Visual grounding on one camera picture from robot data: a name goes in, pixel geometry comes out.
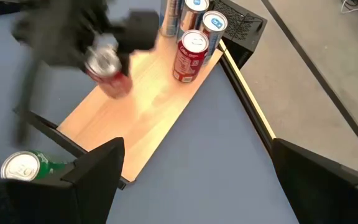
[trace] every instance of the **soda can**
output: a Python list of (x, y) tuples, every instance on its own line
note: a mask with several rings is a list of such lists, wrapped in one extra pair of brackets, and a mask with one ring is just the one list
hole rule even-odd
[(207, 36), (199, 30), (186, 31), (178, 43), (173, 76), (181, 82), (192, 82), (197, 77), (207, 52)]
[(22, 151), (10, 155), (1, 168), (1, 177), (31, 181), (62, 170), (66, 163), (52, 162), (39, 151)]
[(182, 35), (191, 29), (199, 29), (203, 15), (209, 7), (209, 0), (185, 0), (180, 16), (180, 26), (177, 41)]
[(161, 0), (160, 33), (165, 37), (174, 37), (178, 32), (178, 20), (183, 0)]
[(132, 79), (121, 73), (121, 62), (112, 45), (91, 51), (85, 68), (86, 74), (111, 98), (126, 96), (132, 89)]
[(214, 54), (216, 47), (219, 45), (224, 31), (227, 27), (226, 17), (217, 11), (208, 11), (203, 16), (203, 23), (200, 31), (207, 35), (209, 40), (208, 54), (205, 57), (204, 64), (209, 62)]

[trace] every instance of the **wooden board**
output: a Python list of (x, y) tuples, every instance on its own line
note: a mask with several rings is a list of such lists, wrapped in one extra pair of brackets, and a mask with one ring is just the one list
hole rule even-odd
[(159, 37), (153, 51), (132, 56), (128, 96), (110, 99), (96, 87), (58, 130), (87, 151), (124, 137), (122, 176), (134, 181), (222, 55), (216, 50), (195, 81), (181, 83), (172, 75), (176, 50), (175, 38)]

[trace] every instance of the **can lid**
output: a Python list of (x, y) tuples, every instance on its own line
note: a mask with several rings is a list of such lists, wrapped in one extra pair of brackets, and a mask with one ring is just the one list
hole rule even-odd
[(209, 0), (185, 0), (185, 2), (194, 11), (205, 11), (209, 7)]
[(206, 50), (209, 44), (207, 36), (199, 30), (186, 31), (183, 34), (181, 41), (183, 46), (193, 53), (199, 53)]
[(227, 19), (218, 11), (208, 11), (203, 16), (203, 24), (210, 30), (222, 31), (227, 27)]
[(110, 77), (121, 70), (121, 63), (112, 45), (98, 48), (91, 53), (85, 66), (96, 76)]
[(1, 177), (34, 180), (40, 170), (40, 161), (32, 152), (17, 152), (9, 156), (1, 168)]

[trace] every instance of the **red soda can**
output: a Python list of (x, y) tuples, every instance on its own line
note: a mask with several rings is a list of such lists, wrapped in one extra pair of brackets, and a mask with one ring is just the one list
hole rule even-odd
[(181, 82), (192, 82), (203, 65), (208, 45), (208, 38), (201, 31), (186, 31), (178, 43), (173, 76)]
[(111, 98), (121, 98), (130, 92), (132, 79), (121, 73), (121, 62), (112, 45), (92, 51), (85, 67), (86, 74)]

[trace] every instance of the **sprite can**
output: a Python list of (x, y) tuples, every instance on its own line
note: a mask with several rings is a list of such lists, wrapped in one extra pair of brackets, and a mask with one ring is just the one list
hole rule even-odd
[(22, 151), (10, 155), (1, 168), (1, 177), (31, 181), (62, 170), (66, 163), (54, 162), (39, 151)]

